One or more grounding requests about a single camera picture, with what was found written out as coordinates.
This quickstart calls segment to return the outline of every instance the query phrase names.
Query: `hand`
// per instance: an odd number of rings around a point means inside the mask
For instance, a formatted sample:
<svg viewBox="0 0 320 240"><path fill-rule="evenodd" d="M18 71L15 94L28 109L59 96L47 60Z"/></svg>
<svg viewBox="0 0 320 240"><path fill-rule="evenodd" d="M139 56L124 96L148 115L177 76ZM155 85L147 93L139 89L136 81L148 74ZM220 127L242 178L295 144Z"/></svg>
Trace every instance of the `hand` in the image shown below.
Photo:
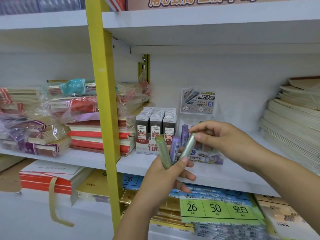
<svg viewBox="0 0 320 240"><path fill-rule="evenodd" d="M185 170L185 167L191 168L193 166L194 163L189 158L183 157L166 170L160 156L157 156L148 169L133 203L140 204L153 216L158 212L161 203L166 200L172 189L190 193L190 189L178 181L177 177L194 181L196 176Z"/></svg>
<svg viewBox="0 0 320 240"><path fill-rule="evenodd" d="M196 133L197 141L218 149L248 171L257 171L261 165L259 158L264 158L261 155L272 153L229 123L205 121L191 127L189 132Z"/></svg>

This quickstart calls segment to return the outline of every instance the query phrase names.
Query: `brown tape strip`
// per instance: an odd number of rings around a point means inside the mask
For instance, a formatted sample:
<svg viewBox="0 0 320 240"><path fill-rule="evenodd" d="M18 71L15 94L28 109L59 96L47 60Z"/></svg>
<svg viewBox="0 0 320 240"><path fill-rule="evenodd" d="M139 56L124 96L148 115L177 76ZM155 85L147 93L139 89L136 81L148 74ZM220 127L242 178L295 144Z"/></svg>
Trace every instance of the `brown tape strip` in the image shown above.
<svg viewBox="0 0 320 240"><path fill-rule="evenodd" d="M74 223L68 222L65 220L60 220L56 214L56 202L55 202L55 195L54 195L54 185L56 184L57 177L53 177L49 184L49 209L50 209L50 217L54 222L58 222L62 225L67 227L74 227Z"/></svg>

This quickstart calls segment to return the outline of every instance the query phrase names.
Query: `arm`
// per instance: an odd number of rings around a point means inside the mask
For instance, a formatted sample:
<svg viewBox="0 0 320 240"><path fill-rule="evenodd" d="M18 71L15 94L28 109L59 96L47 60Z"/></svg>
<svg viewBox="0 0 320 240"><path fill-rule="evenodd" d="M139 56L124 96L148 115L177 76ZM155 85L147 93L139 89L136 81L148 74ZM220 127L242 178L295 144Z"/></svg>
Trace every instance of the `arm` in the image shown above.
<svg viewBox="0 0 320 240"><path fill-rule="evenodd" d="M220 150L244 169L257 173L320 234L320 177L255 142L229 123L205 121L193 126L194 138Z"/></svg>
<svg viewBox="0 0 320 240"><path fill-rule="evenodd" d="M148 169L140 190L133 199L114 234L114 240L147 240L149 223L156 215L161 203L176 188L190 193L190 189L177 177L194 181L196 176L184 168L193 167L194 163L184 157L166 170L158 156Z"/></svg>

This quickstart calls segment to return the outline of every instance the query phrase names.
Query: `purple pencil lead tube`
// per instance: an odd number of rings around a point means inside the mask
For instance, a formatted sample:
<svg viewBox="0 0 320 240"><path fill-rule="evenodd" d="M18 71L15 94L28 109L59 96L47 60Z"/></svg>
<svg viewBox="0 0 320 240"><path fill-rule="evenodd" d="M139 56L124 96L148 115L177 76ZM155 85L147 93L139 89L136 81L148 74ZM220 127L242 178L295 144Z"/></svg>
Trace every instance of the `purple pencil lead tube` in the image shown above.
<svg viewBox="0 0 320 240"><path fill-rule="evenodd" d="M170 158L171 158L172 164L175 164L178 160L180 143L181 143L181 138L179 136L174 136L172 140L171 149L170 149Z"/></svg>
<svg viewBox="0 0 320 240"><path fill-rule="evenodd" d="M189 131L183 130L181 132L181 146L184 147L189 139Z"/></svg>

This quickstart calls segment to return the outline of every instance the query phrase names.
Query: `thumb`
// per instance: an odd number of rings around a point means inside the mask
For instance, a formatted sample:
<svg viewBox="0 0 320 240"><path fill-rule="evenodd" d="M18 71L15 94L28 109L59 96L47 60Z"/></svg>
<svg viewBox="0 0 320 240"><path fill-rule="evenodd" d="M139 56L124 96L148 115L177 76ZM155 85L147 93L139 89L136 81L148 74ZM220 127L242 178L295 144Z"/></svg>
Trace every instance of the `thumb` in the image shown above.
<svg viewBox="0 0 320 240"><path fill-rule="evenodd" d="M182 157L168 169L168 171L174 177L174 179L176 179L180 175L180 173L182 173L184 168L187 166L189 160L190 158L186 156Z"/></svg>
<svg viewBox="0 0 320 240"><path fill-rule="evenodd" d="M196 133L194 135L196 141L199 141L207 146L219 149L221 138L217 136L210 136L204 133Z"/></svg>

